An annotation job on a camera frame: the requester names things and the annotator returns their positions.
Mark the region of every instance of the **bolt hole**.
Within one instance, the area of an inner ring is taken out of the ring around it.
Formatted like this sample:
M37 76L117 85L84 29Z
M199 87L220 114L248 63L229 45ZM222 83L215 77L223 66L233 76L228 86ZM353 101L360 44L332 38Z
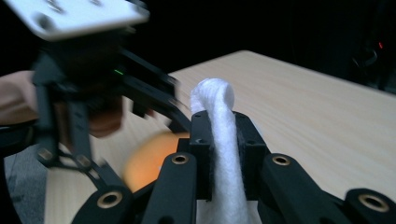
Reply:
M110 191L102 195L97 202L98 207L107 209L120 203L122 194L119 191Z
M290 165L290 160L286 157L283 156L275 156L273 157L273 162L278 164L278 165Z
M184 155L176 155L172 158L172 162L174 164L184 164L189 160L187 156Z
M319 220L320 224L335 224L331 219L327 217L321 217Z
M388 204L382 200L381 198L370 195L370 194L362 194L359 196L359 201L366 207L373 209L377 212L388 212L389 206Z
M202 143L206 143L206 140L205 140L205 139L198 138L197 140L195 140L195 142L196 142L196 143L199 143L199 144L202 144Z
M173 220L172 217L161 217L160 221L158 224L173 224L175 221Z

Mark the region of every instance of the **white towel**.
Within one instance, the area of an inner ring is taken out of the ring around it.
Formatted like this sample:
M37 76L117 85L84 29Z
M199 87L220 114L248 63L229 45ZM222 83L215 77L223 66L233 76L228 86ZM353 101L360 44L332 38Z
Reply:
M207 78L191 92L191 112L207 111L215 144L212 201L198 202L197 224L250 223L251 206L242 181L233 100L231 85L219 78Z

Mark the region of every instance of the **orange ball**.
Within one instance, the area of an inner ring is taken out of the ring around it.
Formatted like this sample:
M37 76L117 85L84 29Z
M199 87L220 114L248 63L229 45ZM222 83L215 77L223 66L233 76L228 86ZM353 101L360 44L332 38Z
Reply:
M136 192L158 178L163 160L177 152L179 138L189 138L189 133L157 133L143 143L127 161L122 179L127 187Z

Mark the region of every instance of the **brass insert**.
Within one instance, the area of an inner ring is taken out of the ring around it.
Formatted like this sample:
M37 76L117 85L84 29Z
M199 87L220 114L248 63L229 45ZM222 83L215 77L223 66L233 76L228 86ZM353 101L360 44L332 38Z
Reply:
M389 211L388 204L381 198L371 195L371 194L361 194L359 195L359 201L364 204L364 206L373 209L377 212L385 213Z
M273 157L273 162L278 165L290 165L290 160L283 156L275 156Z
M100 208L111 208L116 206L122 200L122 194L119 191L110 191L102 195L97 202Z
M189 161L189 158L185 155L176 155L172 158L172 162L177 165L184 164L188 161Z

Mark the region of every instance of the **light wood tabletop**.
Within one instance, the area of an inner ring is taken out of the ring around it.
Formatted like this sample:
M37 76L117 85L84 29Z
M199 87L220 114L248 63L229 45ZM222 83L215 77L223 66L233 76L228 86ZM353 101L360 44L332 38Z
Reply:
M222 78L233 87L233 110L249 116L269 149L297 160L323 190L344 199L349 189L367 188L396 201L394 95L245 50L170 75L188 117L191 90L205 78ZM93 155L121 175L135 148L167 130L164 121L126 112L120 131L92 139ZM50 169L45 222L70 223L94 192L87 176Z

